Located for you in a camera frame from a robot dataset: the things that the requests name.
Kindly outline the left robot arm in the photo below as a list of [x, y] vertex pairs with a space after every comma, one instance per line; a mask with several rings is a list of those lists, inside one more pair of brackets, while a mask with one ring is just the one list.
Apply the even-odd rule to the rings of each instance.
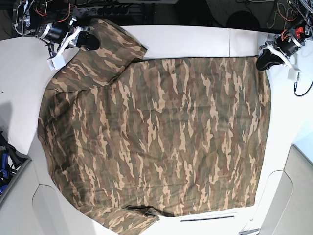
[[274, 65], [286, 65], [297, 69], [289, 59], [313, 38], [313, 2], [311, 0], [289, 0], [288, 8], [278, 0], [274, 1], [272, 15], [279, 15], [286, 28], [259, 46], [260, 54], [256, 61], [259, 71], [269, 70]]

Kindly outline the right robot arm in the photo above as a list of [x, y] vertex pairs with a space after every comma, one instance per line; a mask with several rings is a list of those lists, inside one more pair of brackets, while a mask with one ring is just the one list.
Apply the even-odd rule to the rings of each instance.
[[17, 0], [12, 28], [18, 35], [34, 37], [48, 46], [50, 59], [69, 48], [97, 50], [100, 41], [84, 21], [84, 7], [72, 0]]

